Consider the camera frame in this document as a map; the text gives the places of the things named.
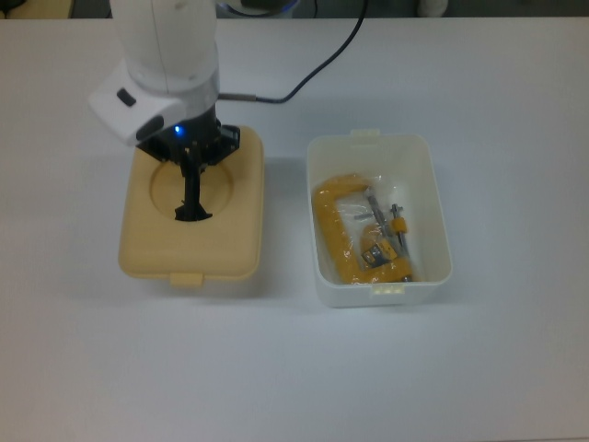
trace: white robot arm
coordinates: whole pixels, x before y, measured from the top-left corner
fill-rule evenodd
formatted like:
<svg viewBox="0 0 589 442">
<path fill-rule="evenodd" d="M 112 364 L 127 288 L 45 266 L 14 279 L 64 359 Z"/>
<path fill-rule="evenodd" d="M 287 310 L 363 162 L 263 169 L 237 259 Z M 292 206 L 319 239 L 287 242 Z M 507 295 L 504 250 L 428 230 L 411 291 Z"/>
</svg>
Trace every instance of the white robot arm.
<svg viewBox="0 0 589 442">
<path fill-rule="evenodd" d="M 214 108 L 213 0 L 111 0 L 124 60 L 89 99 L 127 145 Z"/>
<path fill-rule="evenodd" d="M 200 204 L 201 173 L 239 148 L 222 126 L 214 43 L 214 0 L 111 0 L 124 60 L 94 92 L 90 107 L 127 145 L 180 166 L 176 219 L 210 217 Z"/>
</svg>

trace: white tabletop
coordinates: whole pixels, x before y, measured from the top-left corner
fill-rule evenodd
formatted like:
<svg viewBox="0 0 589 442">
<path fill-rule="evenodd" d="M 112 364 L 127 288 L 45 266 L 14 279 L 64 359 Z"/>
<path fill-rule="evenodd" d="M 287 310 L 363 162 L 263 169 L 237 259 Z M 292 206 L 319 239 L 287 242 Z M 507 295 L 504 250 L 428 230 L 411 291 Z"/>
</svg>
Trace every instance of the white tabletop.
<svg viewBox="0 0 589 442">
<path fill-rule="evenodd" d="M 352 26 L 221 22 L 222 89 L 280 96 Z M 266 146 L 262 259 L 194 294 L 117 264 L 133 150 L 86 105 L 111 21 L 0 41 L 0 440 L 589 435 L 589 19 L 367 20 L 292 102 L 220 103 Z M 306 147 L 357 128 L 430 143 L 454 259 L 430 304 L 318 301 Z"/>
</svg>

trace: white container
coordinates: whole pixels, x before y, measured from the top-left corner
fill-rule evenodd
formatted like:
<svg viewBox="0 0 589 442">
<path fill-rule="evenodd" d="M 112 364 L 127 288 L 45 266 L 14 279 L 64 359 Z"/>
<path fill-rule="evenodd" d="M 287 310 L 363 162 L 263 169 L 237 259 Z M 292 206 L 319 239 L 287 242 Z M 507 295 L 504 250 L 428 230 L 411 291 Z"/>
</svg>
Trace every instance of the white container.
<svg viewBox="0 0 589 442">
<path fill-rule="evenodd" d="M 329 256 L 313 213 L 317 186 L 335 176 L 356 173 L 389 183 L 385 204 L 404 207 L 413 278 L 411 283 L 346 285 Z M 350 136 L 325 136 L 307 153 L 307 193 L 319 298 L 329 307 L 369 307 L 421 303 L 452 273 L 444 216 L 433 174 L 430 149 L 418 135 L 381 135 L 377 130 Z"/>
</svg>

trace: black cable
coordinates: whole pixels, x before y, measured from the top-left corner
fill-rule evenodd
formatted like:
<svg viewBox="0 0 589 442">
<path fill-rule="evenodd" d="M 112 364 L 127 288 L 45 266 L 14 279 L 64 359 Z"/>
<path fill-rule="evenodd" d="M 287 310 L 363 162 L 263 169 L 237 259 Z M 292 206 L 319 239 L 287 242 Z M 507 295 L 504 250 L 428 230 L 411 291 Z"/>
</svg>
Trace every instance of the black cable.
<svg viewBox="0 0 589 442">
<path fill-rule="evenodd" d="M 281 99 L 270 99 L 267 97 L 257 97 L 257 96 L 251 95 L 251 94 L 219 94 L 219 99 L 231 100 L 231 101 L 257 101 L 258 103 L 268 103 L 268 104 L 283 104 L 283 103 L 285 103 L 286 101 L 288 101 L 289 99 L 294 97 L 296 95 L 296 93 L 299 90 L 301 90 L 303 88 L 303 86 L 309 82 L 309 80 L 311 80 L 311 78 L 316 76 L 326 66 L 328 66 L 329 64 L 331 64 L 331 62 L 333 62 L 336 58 L 338 58 L 343 51 L 345 51 L 345 49 L 350 45 L 353 38 L 356 36 L 358 31 L 360 30 L 360 27 L 362 26 L 362 22 L 364 21 L 364 18 L 366 17 L 366 9 L 367 8 L 368 8 L 368 0 L 363 0 L 362 11 L 360 12 L 360 16 L 358 17 L 358 21 L 356 22 L 356 26 L 354 26 L 352 33 L 350 34 L 350 36 L 348 36 L 346 41 L 340 46 L 340 48 L 335 53 L 333 53 L 333 55 L 330 56 L 330 58 L 328 58 L 325 62 L 320 64 L 318 67 L 316 67 L 313 70 L 313 72 L 311 72 L 308 76 L 303 78 L 303 81 L 301 81 L 298 85 L 296 85 L 296 87 L 285 97 L 282 97 Z"/>
</svg>

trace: clear plastic packaging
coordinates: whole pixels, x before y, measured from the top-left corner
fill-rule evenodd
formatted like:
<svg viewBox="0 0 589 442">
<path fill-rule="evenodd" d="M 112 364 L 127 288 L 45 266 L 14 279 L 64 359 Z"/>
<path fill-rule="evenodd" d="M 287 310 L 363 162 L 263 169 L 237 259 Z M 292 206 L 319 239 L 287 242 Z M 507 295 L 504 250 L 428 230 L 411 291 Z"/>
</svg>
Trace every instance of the clear plastic packaging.
<svg viewBox="0 0 589 442">
<path fill-rule="evenodd" d="M 406 223 L 391 203 L 394 194 L 382 176 L 341 175 L 316 187 L 314 211 L 343 283 L 412 281 Z"/>
</svg>

